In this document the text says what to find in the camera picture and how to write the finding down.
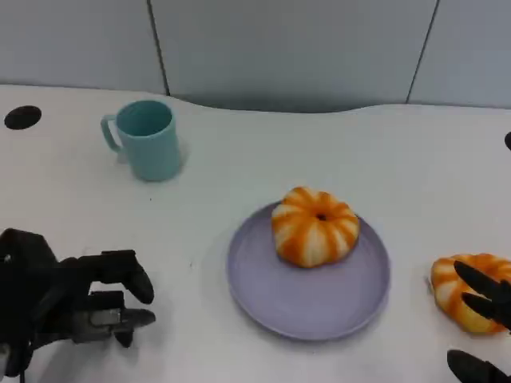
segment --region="pastry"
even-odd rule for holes
[[[346,257],[360,229],[344,202],[324,191],[294,188],[271,214],[280,258],[299,267],[316,267]]]
[[[449,315],[462,329],[470,333],[496,333],[505,328],[486,319],[470,309],[461,299],[461,293],[480,295],[472,290],[456,273],[454,261],[462,261],[500,281],[511,282],[511,262],[491,254],[459,254],[449,258],[440,258],[431,267],[431,284],[438,306]]]

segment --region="cup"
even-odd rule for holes
[[[113,139],[109,122],[114,121],[121,144]],[[136,101],[122,108],[116,116],[101,119],[106,143],[115,152],[123,152],[135,176],[145,181],[172,178],[180,168],[176,118],[159,101]]]

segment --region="table surface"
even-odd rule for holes
[[[99,127],[104,114],[146,98],[174,109],[185,157],[182,173],[160,184],[134,179]],[[132,349],[47,346],[28,382],[455,382],[449,348],[511,373],[511,339],[462,333],[424,281],[443,255],[511,255],[511,111],[235,112],[147,93],[0,86],[0,115],[20,105],[38,106],[42,119],[24,131],[0,129],[0,229],[43,234],[60,259],[135,249],[155,286],[157,316]],[[336,342],[260,328],[232,301],[225,278],[236,228],[301,184],[346,200],[392,262],[384,312]],[[127,305],[141,306],[129,295]]]

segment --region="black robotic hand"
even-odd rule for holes
[[[154,299],[134,251],[58,262],[41,235],[14,229],[0,235],[0,378],[23,373],[33,351],[51,342],[93,342],[113,334],[129,347],[134,329],[156,320],[151,311],[126,309],[122,291],[90,293],[95,281],[122,283],[145,304]]]
[[[456,261],[454,269],[474,291],[484,295],[463,293],[463,302],[481,316],[493,319],[511,330],[511,284],[496,282],[469,265]],[[461,383],[510,383],[497,367],[458,349],[447,353],[447,363]]]

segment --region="purple plate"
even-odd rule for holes
[[[228,254],[231,294],[258,323],[308,341],[361,329],[385,306],[390,260],[382,240],[360,219],[360,235],[342,261],[302,269],[281,260],[271,232],[272,203],[238,229]]]

